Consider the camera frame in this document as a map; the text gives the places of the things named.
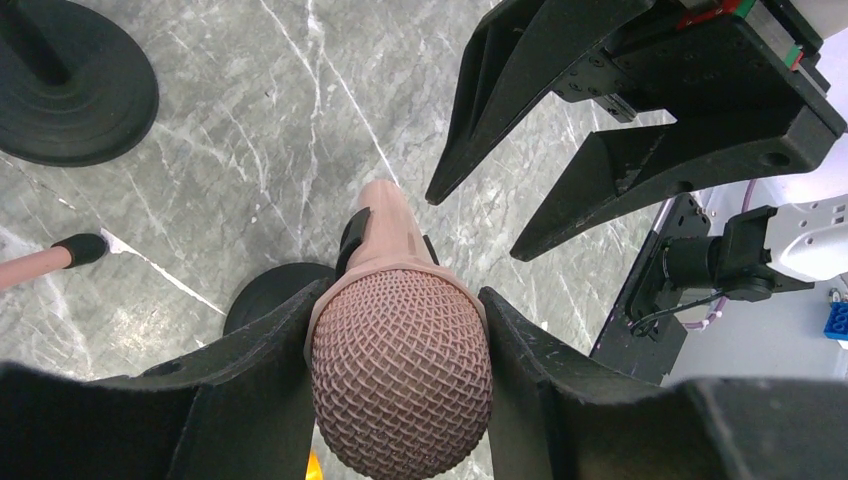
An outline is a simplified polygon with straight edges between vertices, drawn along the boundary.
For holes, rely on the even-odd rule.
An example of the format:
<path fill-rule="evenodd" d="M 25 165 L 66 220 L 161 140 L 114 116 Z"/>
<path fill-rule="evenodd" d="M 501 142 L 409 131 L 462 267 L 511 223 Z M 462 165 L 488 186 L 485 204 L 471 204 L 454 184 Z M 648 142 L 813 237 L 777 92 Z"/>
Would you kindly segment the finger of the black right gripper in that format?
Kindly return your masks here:
<path fill-rule="evenodd" d="M 818 168 L 847 123 L 805 105 L 590 134 L 512 247 L 529 262 L 606 222 L 682 193 Z"/>
<path fill-rule="evenodd" d="M 774 378 L 662 388 L 588 358 L 479 293 L 498 479 L 843 479 L 847 385 Z"/>

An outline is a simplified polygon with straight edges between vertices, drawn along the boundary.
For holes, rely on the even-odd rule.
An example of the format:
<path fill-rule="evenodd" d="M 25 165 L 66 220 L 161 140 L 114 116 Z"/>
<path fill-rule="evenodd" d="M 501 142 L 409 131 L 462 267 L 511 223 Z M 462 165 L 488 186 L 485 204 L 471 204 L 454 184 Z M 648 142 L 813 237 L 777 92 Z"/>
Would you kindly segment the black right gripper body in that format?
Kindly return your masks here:
<path fill-rule="evenodd" d="M 562 29 L 583 42 L 553 91 L 592 101 L 622 123 L 664 110 L 677 119 L 802 106 L 827 129 L 824 33 L 797 1 L 559 1 Z"/>

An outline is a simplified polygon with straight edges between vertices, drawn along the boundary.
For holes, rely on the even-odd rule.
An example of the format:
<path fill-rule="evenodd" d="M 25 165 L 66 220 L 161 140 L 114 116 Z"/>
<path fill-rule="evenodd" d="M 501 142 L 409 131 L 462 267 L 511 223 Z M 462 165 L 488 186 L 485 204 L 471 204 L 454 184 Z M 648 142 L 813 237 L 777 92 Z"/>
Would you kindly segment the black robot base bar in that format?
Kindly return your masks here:
<path fill-rule="evenodd" d="M 676 238 L 704 237 L 710 221 L 695 197 L 683 194 L 662 204 L 610 310 L 589 357 L 633 378 L 658 385 L 669 374 L 687 336 L 674 317 L 657 321 L 650 333 L 631 333 L 633 321 L 677 305 L 682 293 L 665 280 L 662 253 Z"/>

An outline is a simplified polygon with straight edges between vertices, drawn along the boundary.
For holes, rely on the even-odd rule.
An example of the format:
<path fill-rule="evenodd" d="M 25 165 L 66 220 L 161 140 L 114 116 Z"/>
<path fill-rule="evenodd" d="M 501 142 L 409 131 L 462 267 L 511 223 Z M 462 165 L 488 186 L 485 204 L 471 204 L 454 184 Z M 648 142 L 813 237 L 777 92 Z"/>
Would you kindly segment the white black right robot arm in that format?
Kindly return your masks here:
<path fill-rule="evenodd" d="M 503 1 L 469 40 L 451 137 L 429 187 L 447 196 L 549 93 L 621 123 L 591 133 L 512 247 L 531 261 L 662 201 L 600 343 L 646 353 L 681 326 L 680 297 L 765 300 L 847 268 L 845 197 L 764 206 L 709 234 L 694 193 L 808 173 L 846 133 L 788 1 Z M 491 288 L 498 479 L 836 479 L 847 421 L 834 382 L 690 380 L 665 389 L 600 364 Z"/>

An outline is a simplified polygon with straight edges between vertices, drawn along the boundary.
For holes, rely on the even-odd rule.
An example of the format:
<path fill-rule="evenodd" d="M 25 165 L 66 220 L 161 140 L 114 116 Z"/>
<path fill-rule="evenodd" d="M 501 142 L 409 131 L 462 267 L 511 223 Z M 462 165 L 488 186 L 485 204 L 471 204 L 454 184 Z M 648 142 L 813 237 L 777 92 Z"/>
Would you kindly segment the black round-base mic stand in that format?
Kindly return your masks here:
<path fill-rule="evenodd" d="M 1 150 L 32 163 L 79 168 L 129 152 L 159 107 L 140 46 L 71 1 L 1 4 Z"/>

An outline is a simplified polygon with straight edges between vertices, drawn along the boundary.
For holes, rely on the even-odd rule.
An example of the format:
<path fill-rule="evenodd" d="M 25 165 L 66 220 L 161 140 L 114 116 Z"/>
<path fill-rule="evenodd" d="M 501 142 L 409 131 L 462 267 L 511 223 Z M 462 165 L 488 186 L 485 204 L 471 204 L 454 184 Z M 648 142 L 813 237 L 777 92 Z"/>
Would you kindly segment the pink microphone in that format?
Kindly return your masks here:
<path fill-rule="evenodd" d="M 428 479 L 482 439 L 493 402 L 484 308 L 439 265 L 394 182 L 361 191 L 304 357 L 321 435 L 363 476 Z"/>

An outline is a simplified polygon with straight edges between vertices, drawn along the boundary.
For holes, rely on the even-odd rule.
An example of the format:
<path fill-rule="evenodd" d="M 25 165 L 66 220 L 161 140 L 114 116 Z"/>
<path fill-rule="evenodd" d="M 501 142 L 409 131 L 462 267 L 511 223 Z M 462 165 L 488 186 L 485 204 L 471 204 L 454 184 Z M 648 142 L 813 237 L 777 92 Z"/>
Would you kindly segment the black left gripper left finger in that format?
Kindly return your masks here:
<path fill-rule="evenodd" d="M 315 413 L 304 343 L 317 280 L 265 317 L 136 376 L 1 366 L 5 479 L 301 479 Z"/>

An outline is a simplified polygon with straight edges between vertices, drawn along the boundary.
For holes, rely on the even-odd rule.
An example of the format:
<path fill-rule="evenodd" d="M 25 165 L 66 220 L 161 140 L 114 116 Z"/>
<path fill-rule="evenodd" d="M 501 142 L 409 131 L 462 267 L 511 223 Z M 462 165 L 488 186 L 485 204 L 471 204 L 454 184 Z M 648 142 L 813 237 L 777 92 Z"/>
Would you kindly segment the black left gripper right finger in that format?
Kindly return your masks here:
<path fill-rule="evenodd" d="M 503 1 L 461 60 L 444 151 L 425 198 L 441 204 L 585 54 L 651 1 Z"/>

